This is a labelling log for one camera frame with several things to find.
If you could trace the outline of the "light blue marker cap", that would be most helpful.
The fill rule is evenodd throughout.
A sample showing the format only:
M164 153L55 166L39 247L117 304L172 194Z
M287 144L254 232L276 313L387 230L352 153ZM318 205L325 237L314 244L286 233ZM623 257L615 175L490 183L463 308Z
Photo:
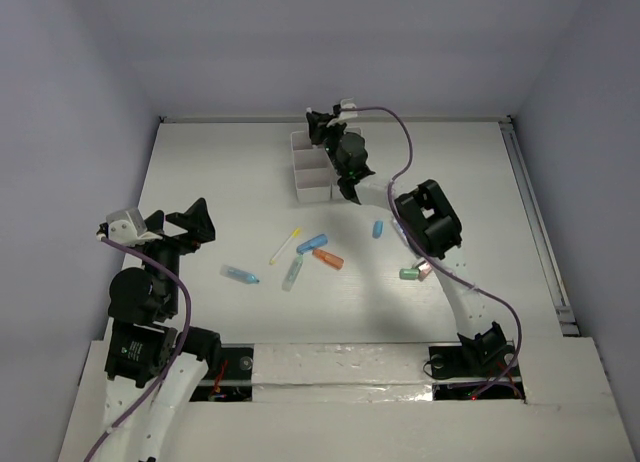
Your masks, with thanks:
M372 229L372 237L374 239L379 239L382 236L383 230L384 222L382 220L375 221Z

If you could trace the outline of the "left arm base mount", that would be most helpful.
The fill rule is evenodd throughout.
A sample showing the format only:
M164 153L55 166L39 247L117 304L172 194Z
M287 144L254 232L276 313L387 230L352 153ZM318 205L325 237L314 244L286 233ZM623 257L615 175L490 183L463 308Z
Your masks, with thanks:
M250 402L253 368L253 345L223 345L218 366L199 382L190 401Z

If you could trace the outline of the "light blue marker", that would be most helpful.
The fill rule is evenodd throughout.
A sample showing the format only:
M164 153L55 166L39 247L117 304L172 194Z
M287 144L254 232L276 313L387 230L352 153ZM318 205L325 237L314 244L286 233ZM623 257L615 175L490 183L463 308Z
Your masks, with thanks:
M255 285L260 283L259 278L255 274L229 265L222 265L220 274L236 282L247 285Z

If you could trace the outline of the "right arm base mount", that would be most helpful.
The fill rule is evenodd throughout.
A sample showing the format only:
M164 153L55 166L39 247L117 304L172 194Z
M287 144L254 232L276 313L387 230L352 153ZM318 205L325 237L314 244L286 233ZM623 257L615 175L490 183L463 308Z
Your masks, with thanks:
M511 362L514 348L491 362L483 372L476 372L465 361L459 345L429 347L422 370L431 381L434 401L520 400L526 399L520 368L514 364L509 372L484 392L477 391L496 379Z

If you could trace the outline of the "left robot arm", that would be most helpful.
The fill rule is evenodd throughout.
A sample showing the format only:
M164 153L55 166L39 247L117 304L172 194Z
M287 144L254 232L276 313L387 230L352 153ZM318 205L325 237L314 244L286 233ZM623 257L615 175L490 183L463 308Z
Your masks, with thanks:
M100 242L141 264L118 272L109 286L102 433L86 460L163 460L196 386L219 370L220 336L192 326L191 296L179 278L181 257L215 237L202 198L183 213L143 217L131 208L100 225Z

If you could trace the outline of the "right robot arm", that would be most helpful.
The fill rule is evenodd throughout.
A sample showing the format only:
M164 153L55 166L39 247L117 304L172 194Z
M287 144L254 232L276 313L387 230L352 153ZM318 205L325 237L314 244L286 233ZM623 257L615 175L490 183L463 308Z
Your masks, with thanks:
M462 223L441 186L427 179L408 192L395 192L395 183L413 165L413 140L394 111L382 106L369 110L394 118L408 143L406 164L389 180L378 177L367 165L364 137L347 130L348 121L368 108L353 103L337 104L330 113L308 108L309 140L328 156L342 197L358 205L388 209L404 232L409 249L435 272L454 315L462 366L471 377L484 380L465 384L474 389L470 397L477 398L504 382L517 362L523 339L521 321L506 300L468 279Z

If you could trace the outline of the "white pen yellow cap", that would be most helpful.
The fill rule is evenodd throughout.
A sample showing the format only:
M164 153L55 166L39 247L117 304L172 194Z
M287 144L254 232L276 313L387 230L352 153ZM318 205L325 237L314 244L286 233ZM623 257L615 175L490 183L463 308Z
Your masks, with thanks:
M294 229L288 237L284 240L284 242L278 247L275 253L269 259L269 265L275 265L279 257L283 254L283 252L287 249L287 247L300 235L301 228L298 227Z

